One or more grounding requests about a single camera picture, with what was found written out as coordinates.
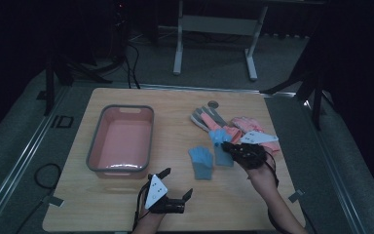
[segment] translucent plastic bin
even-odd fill
[[[148,174],[154,110],[147,105],[108,105],[96,126],[87,166],[103,178]]]

